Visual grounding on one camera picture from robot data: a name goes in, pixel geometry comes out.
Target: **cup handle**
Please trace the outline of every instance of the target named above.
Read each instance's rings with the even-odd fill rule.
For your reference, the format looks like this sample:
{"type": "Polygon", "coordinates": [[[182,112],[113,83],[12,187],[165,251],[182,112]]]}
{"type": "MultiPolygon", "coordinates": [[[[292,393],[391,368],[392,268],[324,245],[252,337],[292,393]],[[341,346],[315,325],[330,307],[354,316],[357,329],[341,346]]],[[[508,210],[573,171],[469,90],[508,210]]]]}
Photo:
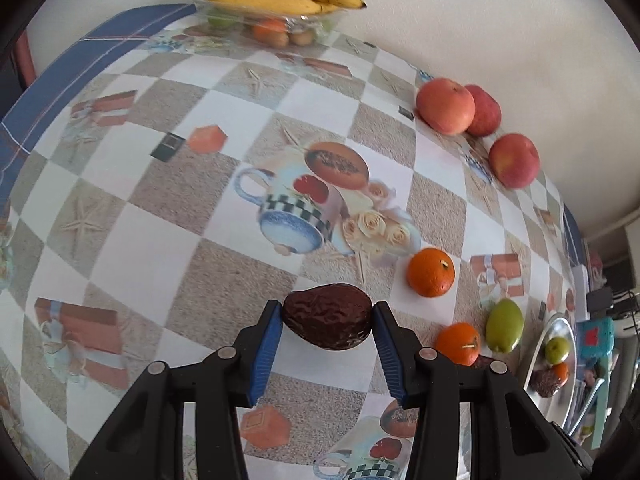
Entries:
{"type": "Polygon", "coordinates": [[[244,198],[245,200],[247,200],[247,202],[251,202],[252,204],[262,205],[263,197],[250,195],[244,189],[242,189],[241,181],[242,177],[244,177],[245,175],[255,175],[261,178],[267,186],[271,185],[271,175],[267,174],[263,170],[258,170],[257,168],[245,168],[244,170],[240,170],[238,174],[236,174],[236,179],[234,180],[234,189],[241,198],[244,198]]]}
{"type": "Polygon", "coordinates": [[[316,475],[318,478],[321,478],[322,480],[342,480],[344,478],[344,473],[346,472],[347,459],[348,456],[345,456],[342,452],[325,453],[324,455],[321,455],[314,460],[314,475],[316,475]],[[320,471],[320,466],[318,465],[319,462],[322,462],[322,460],[325,460],[326,458],[337,458],[338,460],[344,462],[345,465],[340,468],[340,472],[337,475],[327,475],[326,473],[320,471]]]}

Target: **green fruit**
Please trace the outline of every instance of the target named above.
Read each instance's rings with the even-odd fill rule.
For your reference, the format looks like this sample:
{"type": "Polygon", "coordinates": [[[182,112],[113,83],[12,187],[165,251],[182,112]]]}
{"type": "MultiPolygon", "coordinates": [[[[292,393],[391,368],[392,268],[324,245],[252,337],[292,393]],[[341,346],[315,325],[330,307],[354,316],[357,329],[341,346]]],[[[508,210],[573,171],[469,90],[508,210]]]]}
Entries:
{"type": "Polygon", "coordinates": [[[520,342],[523,329],[524,318],[520,307],[507,298],[500,300],[486,321],[486,344],[493,352],[508,354],[520,342]]]}
{"type": "Polygon", "coordinates": [[[232,27],[235,23],[236,20],[234,20],[233,18],[230,18],[228,16],[212,16],[209,15],[209,17],[207,18],[207,21],[209,22],[209,25],[211,25],[211,27],[213,28],[218,28],[220,30],[225,30],[229,27],[232,27]]]}
{"type": "Polygon", "coordinates": [[[570,343],[564,337],[556,336],[546,344],[545,358],[550,365],[559,365],[569,357],[570,351],[570,343]]]}
{"type": "Polygon", "coordinates": [[[335,27],[334,20],[321,20],[320,24],[322,25],[322,31],[325,34],[328,34],[332,30],[334,30],[335,27]]]}

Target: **metal screw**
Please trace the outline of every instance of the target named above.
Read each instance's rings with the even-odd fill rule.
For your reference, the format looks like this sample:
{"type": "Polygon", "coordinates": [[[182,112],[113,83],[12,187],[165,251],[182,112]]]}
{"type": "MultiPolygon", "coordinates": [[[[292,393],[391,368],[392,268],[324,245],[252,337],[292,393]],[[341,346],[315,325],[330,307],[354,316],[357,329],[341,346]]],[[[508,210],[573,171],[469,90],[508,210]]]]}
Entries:
{"type": "Polygon", "coordinates": [[[420,348],[418,355],[427,361],[433,361],[436,357],[438,357],[438,352],[436,352],[433,348],[425,346],[424,348],[420,348]]]}
{"type": "Polygon", "coordinates": [[[164,363],[162,361],[153,361],[148,367],[146,367],[146,371],[151,375],[158,375],[164,372],[164,363]]]}
{"type": "Polygon", "coordinates": [[[218,357],[220,359],[231,359],[236,356],[236,349],[232,346],[223,346],[218,349],[218,357]]]}
{"type": "Polygon", "coordinates": [[[508,370],[507,365],[502,361],[493,361],[490,367],[492,372],[500,375],[505,374],[508,370]]]}

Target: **white wall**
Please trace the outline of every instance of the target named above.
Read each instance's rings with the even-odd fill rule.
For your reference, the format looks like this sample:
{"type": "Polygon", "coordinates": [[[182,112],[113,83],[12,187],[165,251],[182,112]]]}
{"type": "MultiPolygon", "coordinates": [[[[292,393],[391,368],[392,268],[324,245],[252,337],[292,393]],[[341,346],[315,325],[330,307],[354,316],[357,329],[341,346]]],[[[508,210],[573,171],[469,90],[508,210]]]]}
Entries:
{"type": "MultiPolygon", "coordinates": [[[[117,12],[189,0],[49,0],[28,32],[40,72],[117,12]]],[[[640,200],[640,54],[602,0],[366,0],[341,29],[466,84],[533,139],[586,232],[640,200]]]]}
{"type": "Polygon", "coordinates": [[[629,243],[631,266],[634,270],[635,286],[640,286],[640,218],[625,227],[629,243]]]}

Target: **dark fruit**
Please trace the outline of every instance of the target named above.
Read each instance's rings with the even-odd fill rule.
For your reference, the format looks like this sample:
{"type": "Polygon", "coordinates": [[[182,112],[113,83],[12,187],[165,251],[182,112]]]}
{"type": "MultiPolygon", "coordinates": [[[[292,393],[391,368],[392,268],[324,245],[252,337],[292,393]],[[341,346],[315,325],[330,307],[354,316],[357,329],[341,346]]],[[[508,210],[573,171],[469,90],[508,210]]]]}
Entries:
{"type": "Polygon", "coordinates": [[[531,374],[530,384],[540,397],[552,397],[560,389],[560,383],[553,370],[536,370],[531,374]]]}
{"type": "Polygon", "coordinates": [[[386,436],[373,445],[369,451],[369,455],[372,458],[386,458],[387,460],[394,460],[400,456],[401,451],[402,442],[396,438],[386,436]]]}
{"type": "Polygon", "coordinates": [[[491,357],[487,357],[484,355],[479,355],[474,363],[471,365],[472,368],[487,368],[491,366],[491,363],[497,361],[497,359],[493,359],[491,357]]]}
{"type": "Polygon", "coordinates": [[[311,344],[327,350],[347,350],[371,332],[371,299],[347,283],[332,283],[290,293],[282,305],[282,320],[311,344]]]}

